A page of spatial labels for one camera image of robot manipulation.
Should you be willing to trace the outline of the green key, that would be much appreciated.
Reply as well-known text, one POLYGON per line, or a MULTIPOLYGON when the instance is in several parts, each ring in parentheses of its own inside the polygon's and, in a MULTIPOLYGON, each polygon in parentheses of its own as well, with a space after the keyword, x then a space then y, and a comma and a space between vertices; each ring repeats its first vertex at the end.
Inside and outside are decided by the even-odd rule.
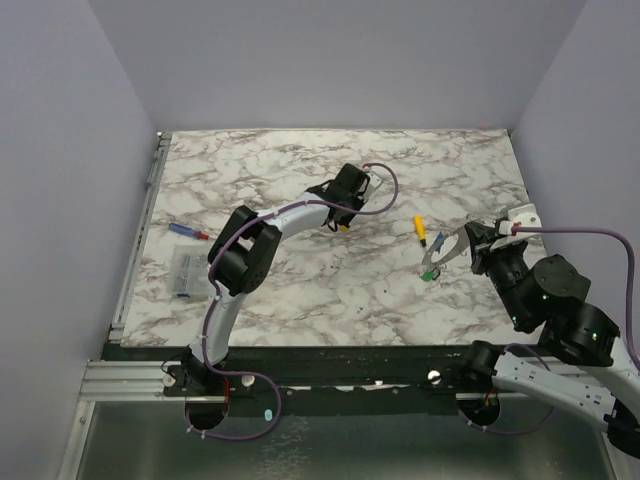
POLYGON ((431 282, 431 281, 435 281, 439 276, 439 273, 437 270, 431 270, 431 271, 426 271, 421 275, 421 279, 424 282, 431 282))

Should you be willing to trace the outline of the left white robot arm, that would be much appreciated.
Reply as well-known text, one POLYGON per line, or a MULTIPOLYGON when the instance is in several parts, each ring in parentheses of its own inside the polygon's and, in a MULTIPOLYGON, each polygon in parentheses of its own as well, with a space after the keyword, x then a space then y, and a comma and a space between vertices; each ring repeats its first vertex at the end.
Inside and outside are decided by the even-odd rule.
POLYGON ((228 354, 241 306, 266 279, 280 244, 323 226, 347 229, 381 185, 371 169, 346 164, 335 178, 308 188, 291 203, 264 211, 236 208, 208 253, 212 291, 205 318, 181 353, 180 365, 164 371, 165 388, 214 392, 221 380, 217 366, 228 354))

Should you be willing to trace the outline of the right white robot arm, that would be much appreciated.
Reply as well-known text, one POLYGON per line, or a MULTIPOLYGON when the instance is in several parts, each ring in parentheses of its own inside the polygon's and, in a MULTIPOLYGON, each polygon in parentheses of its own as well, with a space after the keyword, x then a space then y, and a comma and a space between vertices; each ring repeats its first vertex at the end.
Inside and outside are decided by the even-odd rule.
POLYGON ((469 222, 459 231, 468 243, 471 269, 487 276, 516 331, 542 330, 538 346, 557 360, 598 381, 592 387, 562 379, 515 356, 509 346, 471 344, 459 367, 469 390, 506 389, 574 413, 605 432, 623 453, 639 455, 639 357, 632 328, 619 328, 601 309, 587 303, 591 282, 561 255, 528 267, 523 255, 537 224, 501 219, 489 227, 469 222))

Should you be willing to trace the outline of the blue key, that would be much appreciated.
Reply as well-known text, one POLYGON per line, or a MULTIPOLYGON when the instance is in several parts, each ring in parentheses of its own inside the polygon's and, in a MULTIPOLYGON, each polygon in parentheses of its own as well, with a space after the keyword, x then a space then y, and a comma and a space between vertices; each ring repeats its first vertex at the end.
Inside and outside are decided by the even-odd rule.
POLYGON ((436 253, 440 253, 441 252, 441 248, 442 248, 442 245, 444 244, 444 241, 445 241, 445 235, 444 235, 443 232, 440 232, 437 235, 437 237, 436 237, 436 239, 434 241, 434 244, 433 244, 433 246, 435 247, 435 252, 436 253))

